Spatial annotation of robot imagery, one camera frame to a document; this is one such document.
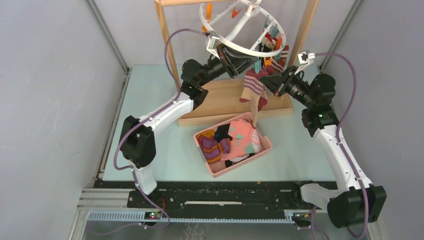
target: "tabletop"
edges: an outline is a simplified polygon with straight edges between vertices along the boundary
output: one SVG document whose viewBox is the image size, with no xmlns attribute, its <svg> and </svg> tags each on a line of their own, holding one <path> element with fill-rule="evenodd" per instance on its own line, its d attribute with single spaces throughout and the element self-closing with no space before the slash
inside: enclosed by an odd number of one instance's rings
<svg viewBox="0 0 424 240">
<path fill-rule="evenodd" d="M 318 74 L 313 64 L 304 70 L 304 80 L 311 82 Z M 126 90 L 116 131 L 108 155 L 104 181 L 133 181 L 129 169 L 114 168 L 113 157 L 118 147 L 124 119 L 146 115 L 175 94 L 175 84 L 164 65 L 134 66 Z M 172 123 L 155 135 L 156 157 L 151 163 L 157 181 L 334 181 L 335 177 L 324 151 L 310 137 L 302 124 L 305 107 L 291 98 L 294 112 L 290 116 L 263 118 L 258 124 L 273 144 L 269 153 L 219 177 L 212 177 L 194 142 L 193 135 L 211 125 L 180 127 Z M 128 165 L 121 153 L 118 166 Z"/>
</svg>

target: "teal clothespin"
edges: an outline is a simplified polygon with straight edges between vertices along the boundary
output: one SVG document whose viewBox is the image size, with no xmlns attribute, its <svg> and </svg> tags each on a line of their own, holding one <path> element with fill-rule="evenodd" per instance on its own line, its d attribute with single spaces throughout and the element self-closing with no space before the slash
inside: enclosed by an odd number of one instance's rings
<svg viewBox="0 0 424 240">
<path fill-rule="evenodd" d="M 261 60 L 257 60 L 254 63 L 254 73 L 258 74 L 261 71 Z"/>
<path fill-rule="evenodd" d="M 272 31 L 271 31 L 271 38 L 275 38 L 275 37 L 277 37 L 277 35 L 279 34 L 280 32 L 278 31 L 278 28 L 276 27 L 276 26 L 274 26 L 274 28 L 272 29 Z"/>
<path fill-rule="evenodd" d="M 278 62 L 278 60 L 280 60 L 280 58 L 281 58 L 281 52 L 279 54 L 275 55 L 273 58 L 275 59 L 275 61 Z"/>
<path fill-rule="evenodd" d="M 265 24 L 263 25 L 263 28 L 266 29 L 268 27 L 268 19 L 270 18 L 269 15 L 266 16 Z"/>
</svg>

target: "wooden rack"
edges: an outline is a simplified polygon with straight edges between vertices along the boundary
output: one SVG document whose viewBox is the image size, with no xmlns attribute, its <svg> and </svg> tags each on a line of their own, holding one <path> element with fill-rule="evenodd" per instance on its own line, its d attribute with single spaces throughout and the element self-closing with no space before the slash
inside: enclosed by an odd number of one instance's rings
<svg viewBox="0 0 424 240">
<path fill-rule="evenodd" d="M 163 40 L 166 42 L 170 36 L 164 7 L 224 1 L 229 0 L 154 0 Z M 296 40 L 288 60 L 289 66 L 294 65 L 297 61 L 297 53 L 303 48 L 319 2 L 320 0 L 308 0 L 306 3 Z M 172 73 L 178 82 L 180 82 L 180 75 L 171 43 L 168 45 L 167 53 Z M 214 80 L 204 85 L 203 88 L 209 91 L 203 104 L 196 110 L 182 116 L 178 120 L 180 126 L 215 124 L 250 111 L 249 104 L 239 102 L 243 91 L 242 79 Z M 292 102 L 287 94 L 284 94 L 282 97 L 270 96 L 268 103 L 259 112 L 259 118 L 291 115 L 293 111 Z"/>
</svg>

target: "wooden tray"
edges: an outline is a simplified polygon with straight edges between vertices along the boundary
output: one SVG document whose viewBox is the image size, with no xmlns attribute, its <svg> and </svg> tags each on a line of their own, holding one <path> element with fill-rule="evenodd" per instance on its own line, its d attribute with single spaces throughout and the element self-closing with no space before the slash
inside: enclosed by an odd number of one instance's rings
<svg viewBox="0 0 424 240">
<path fill-rule="evenodd" d="M 203 86 L 209 93 L 194 111 L 183 115 L 178 124 L 182 127 L 217 124 L 240 114 L 250 112 L 248 102 L 240 102 L 243 79 L 214 80 Z M 259 112 L 259 118 L 287 116 L 293 113 L 293 105 L 287 94 L 269 96 L 268 103 Z"/>
</svg>

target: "gray wall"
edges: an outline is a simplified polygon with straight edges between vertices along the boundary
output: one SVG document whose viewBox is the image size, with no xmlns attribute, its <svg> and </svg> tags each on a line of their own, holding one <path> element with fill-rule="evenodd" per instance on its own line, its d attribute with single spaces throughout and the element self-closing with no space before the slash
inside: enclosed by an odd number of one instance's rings
<svg viewBox="0 0 424 240">
<path fill-rule="evenodd" d="M 62 240 L 123 71 L 83 0 L 0 1 L 0 239 Z"/>
<path fill-rule="evenodd" d="M 388 198 L 383 219 L 393 240 L 423 239 L 424 2 L 365 1 L 337 53 L 356 68 L 355 102 L 343 130 L 356 160 Z M 332 58 L 335 106 L 352 93 L 347 65 Z"/>
<path fill-rule="evenodd" d="M 317 53 L 326 52 L 353 2 L 354 0 L 321 0 L 304 43 L 305 49 Z M 128 65 L 164 64 L 164 41 L 154 0 L 96 0 L 96 3 Z M 290 47 L 295 42 L 306 3 L 307 0 L 263 0 L 260 4 L 281 24 Z M 229 5 L 229 1 L 214 3 L 212 16 Z M 165 7 L 164 10 L 169 33 L 182 28 L 202 28 L 199 4 Z M 258 17 L 250 21 L 249 27 L 246 26 L 240 32 L 235 43 L 251 47 L 259 37 L 265 19 Z M 227 15 L 217 23 L 215 29 L 225 36 L 237 22 L 238 20 L 232 20 Z M 205 49 L 205 38 L 192 33 L 176 35 L 172 46 L 175 60 L 179 64 L 190 58 L 205 63 L 209 56 Z"/>
</svg>

